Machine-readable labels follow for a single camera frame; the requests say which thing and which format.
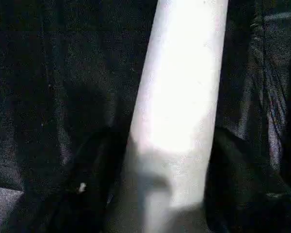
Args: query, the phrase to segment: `white cylindrical object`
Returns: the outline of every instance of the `white cylindrical object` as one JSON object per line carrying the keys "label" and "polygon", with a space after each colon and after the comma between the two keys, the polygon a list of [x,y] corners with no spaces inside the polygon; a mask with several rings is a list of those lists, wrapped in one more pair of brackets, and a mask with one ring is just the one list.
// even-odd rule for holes
{"label": "white cylindrical object", "polygon": [[[227,2],[158,1],[107,232],[175,232],[168,225],[181,212],[201,208]],[[196,217],[187,221],[188,232],[201,229]]]}

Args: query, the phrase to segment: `wrinkled fabric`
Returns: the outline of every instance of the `wrinkled fabric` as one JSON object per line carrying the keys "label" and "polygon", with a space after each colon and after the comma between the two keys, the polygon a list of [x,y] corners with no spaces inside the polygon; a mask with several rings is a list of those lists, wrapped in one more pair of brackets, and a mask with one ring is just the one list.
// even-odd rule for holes
{"label": "wrinkled fabric", "polygon": [[[155,7],[0,1],[0,233],[101,230]],[[230,1],[216,126],[211,229],[291,232],[291,1]]]}

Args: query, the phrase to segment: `small white speck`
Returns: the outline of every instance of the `small white speck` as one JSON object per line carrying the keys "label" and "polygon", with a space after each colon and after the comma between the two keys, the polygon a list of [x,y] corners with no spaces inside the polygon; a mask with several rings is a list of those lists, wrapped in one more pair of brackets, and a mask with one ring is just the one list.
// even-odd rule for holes
{"label": "small white speck", "polygon": [[80,187],[79,187],[79,193],[82,193],[85,191],[86,188],[86,183],[80,183]]}

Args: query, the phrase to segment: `black satin fabric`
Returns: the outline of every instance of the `black satin fabric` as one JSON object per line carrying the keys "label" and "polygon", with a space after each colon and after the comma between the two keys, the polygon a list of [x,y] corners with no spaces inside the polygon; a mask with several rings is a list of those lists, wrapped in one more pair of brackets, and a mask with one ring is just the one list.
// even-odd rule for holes
{"label": "black satin fabric", "polygon": [[[0,233],[102,229],[156,3],[0,1]],[[291,232],[290,1],[229,2],[216,126],[211,228]]]}

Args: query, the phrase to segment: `shiny dark fabric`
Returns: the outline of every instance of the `shiny dark fabric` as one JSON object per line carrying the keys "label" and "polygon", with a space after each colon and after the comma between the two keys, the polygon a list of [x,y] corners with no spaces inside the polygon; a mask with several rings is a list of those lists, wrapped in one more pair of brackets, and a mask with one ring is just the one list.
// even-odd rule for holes
{"label": "shiny dark fabric", "polygon": [[[155,7],[154,1],[0,2],[0,232],[101,227],[83,217],[103,217]],[[105,127],[113,136],[101,133]],[[88,179],[106,187],[91,187]],[[87,191],[77,195],[81,182]]]}
{"label": "shiny dark fabric", "polygon": [[[101,230],[155,7],[0,1],[0,233]],[[216,126],[210,228],[291,232],[290,2],[230,1]]]}

